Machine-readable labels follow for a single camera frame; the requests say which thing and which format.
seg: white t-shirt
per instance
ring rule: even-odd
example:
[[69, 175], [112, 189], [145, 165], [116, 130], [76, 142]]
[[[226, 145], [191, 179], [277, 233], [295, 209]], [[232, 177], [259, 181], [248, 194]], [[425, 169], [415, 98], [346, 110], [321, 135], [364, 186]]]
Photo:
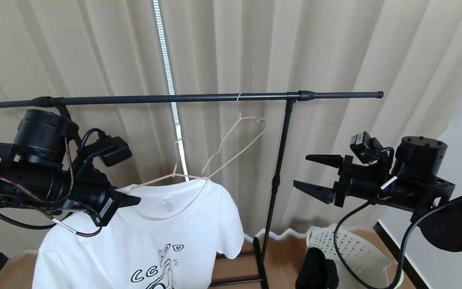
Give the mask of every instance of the white t-shirt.
[[[238, 210], [224, 187], [194, 179], [163, 187], [133, 185], [139, 196], [108, 226], [84, 238], [55, 226], [38, 251], [33, 289], [204, 289], [216, 252], [236, 258], [243, 243]], [[97, 230], [76, 213], [64, 221], [79, 232]]]

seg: metal hook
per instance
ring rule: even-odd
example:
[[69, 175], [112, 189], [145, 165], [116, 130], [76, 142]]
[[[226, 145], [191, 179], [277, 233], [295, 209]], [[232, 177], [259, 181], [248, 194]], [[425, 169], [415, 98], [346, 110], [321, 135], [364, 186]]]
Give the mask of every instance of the metal hook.
[[178, 154], [176, 154], [176, 145], [177, 145], [180, 141], [182, 141], [183, 139], [188, 139], [188, 140], [192, 143], [192, 148], [193, 148], [194, 150], [196, 150], [196, 146], [194, 145], [194, 141], [193, 141], [191, 138], [189, 138], [189, 137], [182, 137], [182, 138], [178, 139], [178, 140], [174, 143], [174, 145], [173, 145], [173, 147], [172, 147], [172, 154], [174, 154], [174, 158], [176, 159], [176, 165], [178, 164]]
[[238, 113], [242, 115], [242, 110], [240, 109], [240, 106], [238, 106], [238, 99], [240, 98], [240, 95], [242, 95], [242, 93], [239, 93], [238, 97], [236, 97], [236, 107], [238, 108]]

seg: beige curtain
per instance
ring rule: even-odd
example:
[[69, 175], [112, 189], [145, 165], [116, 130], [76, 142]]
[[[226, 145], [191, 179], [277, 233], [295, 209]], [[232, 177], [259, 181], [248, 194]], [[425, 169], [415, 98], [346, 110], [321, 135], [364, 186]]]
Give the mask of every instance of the beige curtain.
[[[343, 209], [294, 189], [292, 181], [331, 186], [336, 169], [306, 154], [351, 154], [363, 130], [385, 146], [402, 136], [438, 137], [462, 99], [462, 0], [161, 1], [176, 93], [384, 90], [385, 97], [296, 103], [273, 217], [274, 232], [337, 222]], [[188, 170], [200, 173], [237, 119], [233, 102], [178, 104]], [[244, 115], [265, 117], [266, 133], [213, 180], [237, 203], [244, 228], [264, 227], [284, 102], [241, 102]], [[240, 124], [209, 171], [236, 155], [262, 129]], [[372, 206], [348, 225], [373, 225]]]
[[[153, 94], [168, 91], [152, 2], [0, 2], [0, 101]], [[0, 142], [13, 141], [27, 109], [0, 110]], [[96, 160], [112, 184], [172, 172], [176, 132], [170, 104], [71, 106], [70, 111], [80, 133], [98, 127], [131, 144], [132, 159], [111, 168]], [[50, 223], [37, 212], [0, 212], [25, 223]], [[15, 256], [37, 249], [45, 233], [0, 221], [0, 250]]]

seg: brown floor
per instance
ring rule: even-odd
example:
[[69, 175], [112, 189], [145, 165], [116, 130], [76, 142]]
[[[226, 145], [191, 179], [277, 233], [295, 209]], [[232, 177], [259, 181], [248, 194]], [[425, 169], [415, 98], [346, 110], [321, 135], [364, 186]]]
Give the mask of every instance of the brown floor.
[[[349, 229], [354, 234], [361, 236], [375, 245], [383, 254], [389, 258], [390, 251], [383, 244], [381, 239], [371, 228], [353, 227]], [[243, 252], [253, 250], [253, 245], [245, 242]], [[269, 239], [267, 254], [265, 257], [265, 270], [268, 277], [268, 286], [271, 289], [293, 289], [295, 280], [306, 255], [306, 240], [288, 236], [280, 241]], [[27, 253], [18, 258], [12, 258], [7, 262], [0, 272], [0, 289], [31, 289], [33, 279], [33, 268], [36, 255]], [[392, 280], [395, 274], [396, 265], [388, 268], [388, 276]], [[213, 269], [213, 281], [227, 281], [243, 279], [246, 277], [255, 278], [258, 276], [258, 269], [254, 256], [245, 256], [235, 260], [219, 259], [215, 262]], [[237, 284], [220, 287], [223, 289], [260, 289], [258, 282], [248, 284]], [[400, 289], [415, 289], [411, 281], [405, 276]]]

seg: empty hanger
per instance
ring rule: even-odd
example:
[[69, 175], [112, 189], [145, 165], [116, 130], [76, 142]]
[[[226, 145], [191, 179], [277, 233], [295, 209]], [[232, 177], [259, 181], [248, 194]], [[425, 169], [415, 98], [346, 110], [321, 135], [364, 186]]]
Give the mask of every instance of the empty hanger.
[[178, 139], [175, 143], [174, 143], [174, 156], [176, 157], [176, 165], [174, 165], [174, 170], [172, 171], [171, 174], [168, 174], [166, 176], [162, 176], [162, 177], [159, 177], [158, 179], [153, 179], [152, 181], [148, 181], [146, 183], [141, 183], [140, 185], [136, 185], [134, 187], [132, 187], [132, 190], [136, 189], [136, 188], [139, 188], [139, 187], [143, 187], [144, 185], [150, 185], [151, 183], [156, 183], [157, 181], [161, 181], [162, 179], [167, 179], [169, 177], [175, 177], [175, 176], [182, 176], [182, 177], [191, 177], [192, 179], [207, 179], [205, 177], [200, 177], [200, 176], [192, 176], [192, 175], [185, 175], [185, 174], [178, 174], [176, 173], [176, 170], [178, 169], [178, 155], [176, 154], [176, 145], [183, 139], [188, 139], [190, 140], [190, 142], [192, 143], [192, 148], [195, 150], [195, 146], [194, 146], [194, 141], [192, 141], [191, 138], [189, 137], [182, 137], [180, 139]]
[[206, 163], [206, 165], [204, 166], [204, 168], [202, 169], [202, 172], [201, 172], [201, 175], [204, 174], [204, 171], [206, 170], [206, 168], [208, 167], [209, 165], [209, 162], [211, 161], [211, 159], [213, 159], [213, 156], [215, 156], [216, 154], [220, 153], [220, 151], [222, 150], [222, 143], [224, 143], [225, 139], [227, 138], [227, 136], [229, 136], [229, 134], [231, 133], [231, 131], [233, 131], [234, 128], [236, 128], [236, 126], [238, 125], [238, 123], [240, 123], [240, 121], [243, 121], [244, 119], [250, 119], [250, 118], [253, 118], [255, 119], [256, 122], [260, 122], [260, 121], [263, 121], [265, 123], [265, 127], [264, 129], [261, 131], [261, 133], [255, 138], [253, 139], [253, 141], [251, 141], [251, 143], [249, 143], [243, 150], [241, 150], [237, 155], [233, 156], [229, 161], [227, 161], [226, 163], [224, 163], [220, 168], [218, 168], [215, 172], [213, 172], [211, 175], [209, 175], [208, 178], [212, 177], [213, 175], [215, 175], [219, 170], [222, 170], [222, 168], [224, 168], [228, 163], [230, 163], [232, 160], [236, 159], [241, 153], [243, 153], [246, 149], [248, 149], [257, 139], [259, 139], [259, 137], [261, 137], [261, 135], [265, 132], [266, 130], [266, 119], [264, 118], [257, 118], [255, 116], [247, 116], [247, 117], [242, 117], [242, 110], [240, 109], [240, 106], [238, 106], [238, 99], [240, 98], [240, 95], [242, 95], [242, 93], [240, 93], [238, 95], [238, 97], [236, 97], [236, 107], [238, 108], [238, 120], [236, 121], [236, 123], [233, 125], [233, 127], [227, 132], [227, 134], [223, 137], [222, 141], [220, 142], [220, 147], [219, 147], [219, 150], [214, 153], [213, 155], [211, 155], [211, 157], [209, 158], [208, 162]]

